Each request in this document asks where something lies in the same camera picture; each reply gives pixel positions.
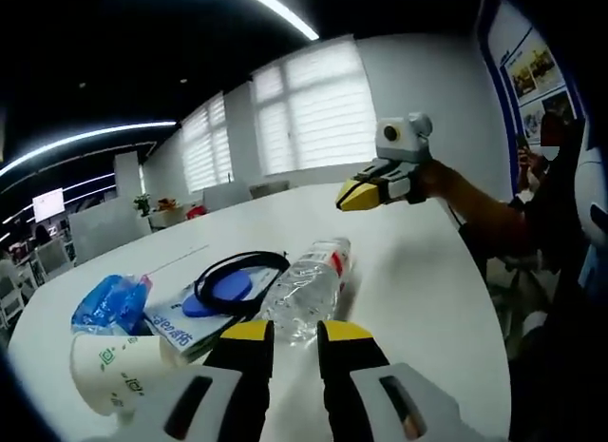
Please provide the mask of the person's right hand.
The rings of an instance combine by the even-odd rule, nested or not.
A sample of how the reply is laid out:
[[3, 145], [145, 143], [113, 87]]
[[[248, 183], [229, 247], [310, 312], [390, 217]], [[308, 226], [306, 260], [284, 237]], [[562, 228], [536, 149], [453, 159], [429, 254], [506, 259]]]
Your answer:
[[437, 161], [429, 160], [419, 165], [419, 185], [425, 196], [449, 199], [454, 193], [460, 175], [453, 168]]

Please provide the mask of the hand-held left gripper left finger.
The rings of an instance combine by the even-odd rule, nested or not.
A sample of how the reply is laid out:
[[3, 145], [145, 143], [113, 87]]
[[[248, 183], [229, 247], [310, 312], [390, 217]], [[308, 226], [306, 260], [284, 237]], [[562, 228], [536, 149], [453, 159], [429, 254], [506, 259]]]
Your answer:
[[129, 422], [110, 441], [258, 441], [270, 406], [274, 325], [238, 323], [201, 364], [185, 364], [164, 339], [119, 337], [85, 372], [85, 402]]

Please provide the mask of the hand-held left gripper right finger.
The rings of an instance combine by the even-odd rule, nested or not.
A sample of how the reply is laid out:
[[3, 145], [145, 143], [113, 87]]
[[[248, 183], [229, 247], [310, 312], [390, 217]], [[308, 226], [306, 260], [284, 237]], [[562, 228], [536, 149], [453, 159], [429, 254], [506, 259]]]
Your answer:
[[372, 334], [317, 323], [324, 405], [335, 441], [473, 441], [456, 400], [406, 363], [391, 363]]

